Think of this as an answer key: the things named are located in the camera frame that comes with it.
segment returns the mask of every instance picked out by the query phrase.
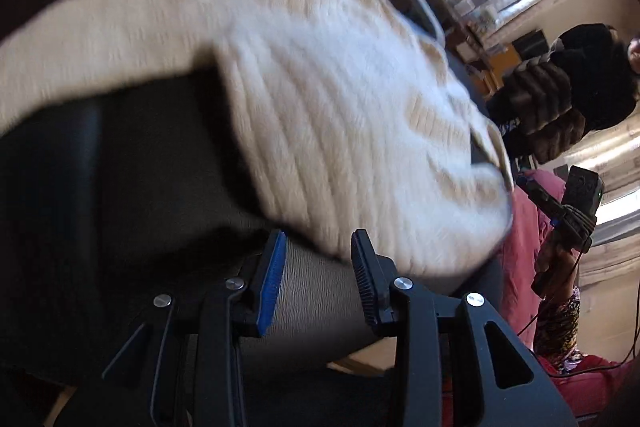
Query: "white knit sweater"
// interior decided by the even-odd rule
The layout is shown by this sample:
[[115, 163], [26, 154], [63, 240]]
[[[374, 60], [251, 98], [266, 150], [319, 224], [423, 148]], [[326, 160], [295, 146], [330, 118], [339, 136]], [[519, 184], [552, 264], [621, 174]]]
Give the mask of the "white knit sweater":
[[[213, 63], [264, 213], [324, 253], [365, 228], [402, 273], [459, 279], [506, 233], [497, 129], [386, 0], [61, 0], [0, 46], [0, 134]], [[471, 136], [495, 167], [471, 165]]]

